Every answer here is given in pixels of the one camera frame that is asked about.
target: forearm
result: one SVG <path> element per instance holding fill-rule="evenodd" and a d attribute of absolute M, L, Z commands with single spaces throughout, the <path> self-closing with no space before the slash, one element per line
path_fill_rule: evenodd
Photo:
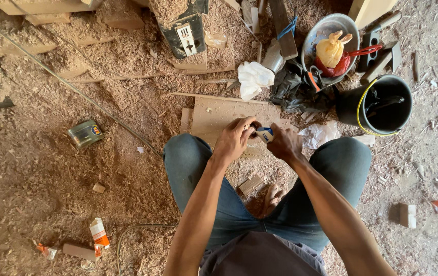
<path fill-rule="evenodd" d="M 308 193 L 318 222 L 344 260 L 349 275 L 394 274 L 350 203 L 304 157 L 291 163 Z"/>
<path fill-rule="evenodd" d="M 216 217 L 217 201 L 227 165 L 210 158 L 171 243 L 164 275 L 197 275 Z"/>

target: person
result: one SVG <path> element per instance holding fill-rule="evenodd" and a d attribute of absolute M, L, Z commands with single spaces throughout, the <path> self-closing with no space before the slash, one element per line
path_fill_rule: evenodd
<path fill-rule="evenodd" d="M 224 174 L 246 149 L 254 120 L 231 122 L 214 152 L 189 134 L 165 145 L 163 160 L 182 217 L 164 275 L 195 276 L 199 267 L 200 275 L 326 275 L 320 253 L 328 241 L 348 275 L 396 275 L 354 209 L 371 162 L 368 147 L 354 138 L 329 141 L 308 161 L 302 138 L 272 124 L 267 149 L 299 178 L 265 217 L 246 210 Z"/>

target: blue jeans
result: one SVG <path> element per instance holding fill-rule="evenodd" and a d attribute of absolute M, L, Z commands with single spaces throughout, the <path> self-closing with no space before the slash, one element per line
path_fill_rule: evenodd
<path fill-rule="evenodd" d="M 166 143 L 163 159 L 180 212 L 185 210 L 211 155 L 211 148 L 205 141 L 189 134 L 172 137 Z M 371 151 L 366 145 L 354 138 L 342 137 L 319 147 L 309 162 L 352 206 L 357 204 L 371 165 Z M 248 231 L 272 233 L 293 243 L 303 243 L 318 252 L 328 244 L 299 178 L 265 218 L 252 216 L 228 180 L 222 180 L 216 220 L 207 249 L 225 244 Z"/>

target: metal bowl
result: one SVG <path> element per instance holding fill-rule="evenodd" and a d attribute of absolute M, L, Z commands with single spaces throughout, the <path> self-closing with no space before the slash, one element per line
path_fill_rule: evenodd
<path fill-rule="evenodd" d="M 309 68 L 314 63 L 314 59 L 316 58 L 316 44 L 318 44 L 318 42 L 320 42 L 322 39 L 328 39 L 331 33 L 339 30 L 343 31 L 343 34 L 340 38 L 349 33 L 352 34 L 351 41 L 344 45 L 344 51 L 352 52 L 359 50 L 359 30 L 357 29 L 356 23 L 354 23 L 354 21 L 345 14 L 334 13 L 327 15 L 321 18 L 321 20 L 318 21 L 313 28 L 311 28 L 306 36 L 306 39 L 304 40 L 301 50 L 301 64 L 304 71 L 308 71 L 306 68 Z M 322 77 L 325 85 L 333 85 L 341 81 L 355 62 L 356 57 L 352 56 L 350 58 L 349 68 L 344 74 L 334 78 Z"/>

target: hand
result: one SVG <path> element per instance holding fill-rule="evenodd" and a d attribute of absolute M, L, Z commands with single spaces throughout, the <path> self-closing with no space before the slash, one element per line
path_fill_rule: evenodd
<path fill-rule="evenodd" d="M 302 155 L 302 137 L 291 129 L 282 129 L 277 124 L 270 126 L 273 133 L 273 141 L 267 144 L 267 149 L 277 157 L 284 160 L 290 167 L 295 162 L 304 161 Z"/>
<path fill-rule="evenodd" d="M 255 117 L 252 116 L 238 118 L 223 129 L 217 139 L 211 159 L 221 160 L 226 166 L 238 159 L 247 148 L 248 137 L 255 130 L 253 127 L 245 130 L 245 127 L 254 120 Z"/>

